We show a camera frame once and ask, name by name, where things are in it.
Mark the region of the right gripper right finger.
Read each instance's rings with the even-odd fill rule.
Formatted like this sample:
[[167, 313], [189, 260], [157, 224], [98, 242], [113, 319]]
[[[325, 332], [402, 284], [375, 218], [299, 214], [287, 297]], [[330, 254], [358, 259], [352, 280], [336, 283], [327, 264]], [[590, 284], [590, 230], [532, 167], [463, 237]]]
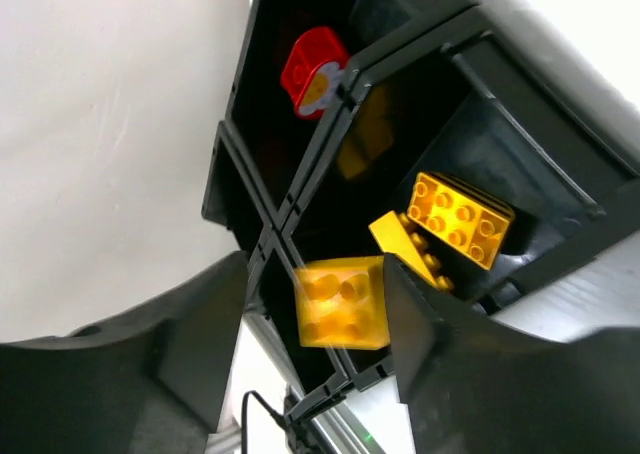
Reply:
[[400, 401], [419, 453], [635, 453], [639, 332], [514, 330], [383, 259]]

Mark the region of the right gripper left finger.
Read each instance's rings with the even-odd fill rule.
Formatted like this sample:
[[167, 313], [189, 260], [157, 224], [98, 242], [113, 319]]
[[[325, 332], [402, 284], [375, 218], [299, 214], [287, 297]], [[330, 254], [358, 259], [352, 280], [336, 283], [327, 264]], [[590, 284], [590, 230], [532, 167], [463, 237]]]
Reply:
[[202, 453], [219, 424], [248, 283], [233, 252], [68, 336], [1, 347], [5, 453]]

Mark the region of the small yellow lego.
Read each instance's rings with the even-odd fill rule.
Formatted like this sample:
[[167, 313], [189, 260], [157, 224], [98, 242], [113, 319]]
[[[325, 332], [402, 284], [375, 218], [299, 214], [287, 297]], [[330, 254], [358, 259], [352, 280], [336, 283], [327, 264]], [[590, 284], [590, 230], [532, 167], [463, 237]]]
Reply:
[[390, 344], [381, 256], [314, 261], [294, 270], [303, 347], [378, 350]]

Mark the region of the yellow lego brick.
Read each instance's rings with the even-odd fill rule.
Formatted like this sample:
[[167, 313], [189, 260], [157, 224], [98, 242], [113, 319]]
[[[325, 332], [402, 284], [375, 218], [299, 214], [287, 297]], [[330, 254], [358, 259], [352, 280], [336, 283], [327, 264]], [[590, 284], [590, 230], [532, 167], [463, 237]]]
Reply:
[[514, 210], [503, 201], [453, 176], [420, 172], [408, 218], [485, 270], [493, 267]]

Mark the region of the orange-yellow lego brick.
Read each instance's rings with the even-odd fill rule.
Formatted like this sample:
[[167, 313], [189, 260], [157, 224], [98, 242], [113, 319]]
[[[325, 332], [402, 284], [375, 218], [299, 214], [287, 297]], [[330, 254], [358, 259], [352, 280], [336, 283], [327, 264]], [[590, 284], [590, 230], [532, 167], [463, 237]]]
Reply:
[[389, 211], [369, 225], [369, 230], [383, 253], [401, 259], [427, 283], [443, 292], [451, 292], [453, 282], [442, 274], [440, 261], [429, 251], [427, 239], [405, 213]]

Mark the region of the red lego with flower print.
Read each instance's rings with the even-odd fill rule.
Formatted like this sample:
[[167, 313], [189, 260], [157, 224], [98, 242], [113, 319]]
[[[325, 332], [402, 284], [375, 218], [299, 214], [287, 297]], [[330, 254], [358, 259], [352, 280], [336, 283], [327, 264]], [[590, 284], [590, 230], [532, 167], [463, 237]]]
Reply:
[[329, 105], [350, 55], [337, 33], [328, 26], [304, 32], [294, 43], [280, 76], [295, 114], [319, 119]]

